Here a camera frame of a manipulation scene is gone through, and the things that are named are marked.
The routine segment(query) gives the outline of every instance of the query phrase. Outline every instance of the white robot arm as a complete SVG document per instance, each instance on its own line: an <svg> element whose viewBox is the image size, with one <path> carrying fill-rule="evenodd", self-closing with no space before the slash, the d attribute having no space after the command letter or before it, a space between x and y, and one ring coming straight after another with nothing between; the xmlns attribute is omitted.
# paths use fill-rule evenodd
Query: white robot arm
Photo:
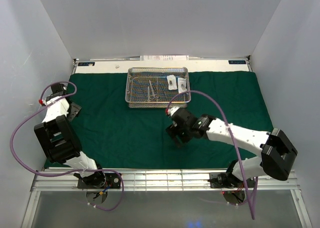
<svg viewBox="0 0 320 228"><path fill-rule="evenodd" d="M298 154L288 137L280 129L271 133L254 131L234 124L226 125L219 118L202 115L195 117L185 108L173 107L167 111L173 120L166 131L178 146L191 138L206 138L233 145L228 128L231 129L239 148L250 151L256 157L242 161L247 178L269 175L277 180L288 179ZM243 181L238 160L232 161L226 173L213 179L219 187L237 187Z"/></svg>
<svg viewBox="0 0 320 228"><path fill-rule="evenodd" d="M95 160L82 151L80 140L69 124L81 110L81 107L71 103L69 98L59 98L66 94L66 86L62 83L51 86L52 94L45 100L40 100L42 106L53 103L47 109L42 123L34 127L34 132L50 162L58 162L83 172L75 174L86 185L100 188L105 186L106 177L103 172L87 172L100 169Z"/></svg>

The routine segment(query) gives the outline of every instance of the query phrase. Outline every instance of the metal tray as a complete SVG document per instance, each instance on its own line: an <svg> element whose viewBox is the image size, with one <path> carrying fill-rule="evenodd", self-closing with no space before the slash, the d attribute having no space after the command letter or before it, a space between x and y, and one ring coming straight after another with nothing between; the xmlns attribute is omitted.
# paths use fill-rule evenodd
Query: metal tray
<svg viewBox="0 0 320 228"><path fill-rule="evenodd" d="M128 70L125 91L125 99L129 107L166 108L170 100L178 94L178 89L168 89L168 81L166 78L168 75L174 75L176 78L185 78L187 83L186 89L190 90L188 70L185 67L130 68ZM172 106L186 107L190 101L191 94L186 93L175 99L175 101L172 102Z"/></svg>

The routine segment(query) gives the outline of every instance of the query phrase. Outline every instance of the white enclosure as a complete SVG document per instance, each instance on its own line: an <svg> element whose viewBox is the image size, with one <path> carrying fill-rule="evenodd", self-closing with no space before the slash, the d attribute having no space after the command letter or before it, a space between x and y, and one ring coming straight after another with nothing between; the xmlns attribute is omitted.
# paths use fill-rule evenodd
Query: white enclosure
<svg viewBox="0 0 320 228"><path fill-rule="evenodd" d="M73 58L251 55L280 0L41 0Z"/></svg>
<svg viewBox="0 0 320 228"><path fill-rule="evenodd" d="M320 0L0 1L0 227L20 227L24 218L34 176L13 159L9 138L39 109L42 89L68 80L72 58L151 54L251 56L273 125L298 150L295 173L312 225L320 227ZM33 132L40 120L27 123L15 140L18 155L34 169L45 161Z"/></svg>

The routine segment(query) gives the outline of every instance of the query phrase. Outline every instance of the white paper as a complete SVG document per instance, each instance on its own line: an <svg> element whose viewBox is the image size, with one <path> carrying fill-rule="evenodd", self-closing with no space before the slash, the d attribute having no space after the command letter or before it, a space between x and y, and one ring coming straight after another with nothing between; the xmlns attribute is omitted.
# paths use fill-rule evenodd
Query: white paper
<svg viewBox="0 0 320 228"><path fill-rule="evenodd" d="M186 92L187 91L187 80L185 78L179 77L178 78L178 92Z"/></svg>
<svg viewBox="0 0 320 228"><path fill-rule="evenodd" d="M144 55L140 56L142 61L172 61L172 60L189 60L188 55Z"/></svg>
<svg viewBox="0 0 320 228"><path fill-rule="evenodd" d="M169 75L166 78L168 80L168 89L169 90L176 90L177 89L177 81L174 75Z"/></svg>

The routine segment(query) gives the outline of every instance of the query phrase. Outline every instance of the small package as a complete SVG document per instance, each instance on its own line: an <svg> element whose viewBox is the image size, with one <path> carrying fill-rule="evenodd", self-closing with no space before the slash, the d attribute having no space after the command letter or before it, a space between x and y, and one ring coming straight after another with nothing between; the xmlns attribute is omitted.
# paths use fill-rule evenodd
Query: small package
<svg viewBox="0 0 320 228"><path fill-rule="evenodd" d="M187 80L185 78L179 77L178 78L178 92L186 92L187 91Z"/></svg>
<svg viewBox="0 0 320 228"><path fill-rule="evenodd" d="M177 89L177 82L174 75L169 75L166 78L168 80L169 90L176 90Z"/></svg>

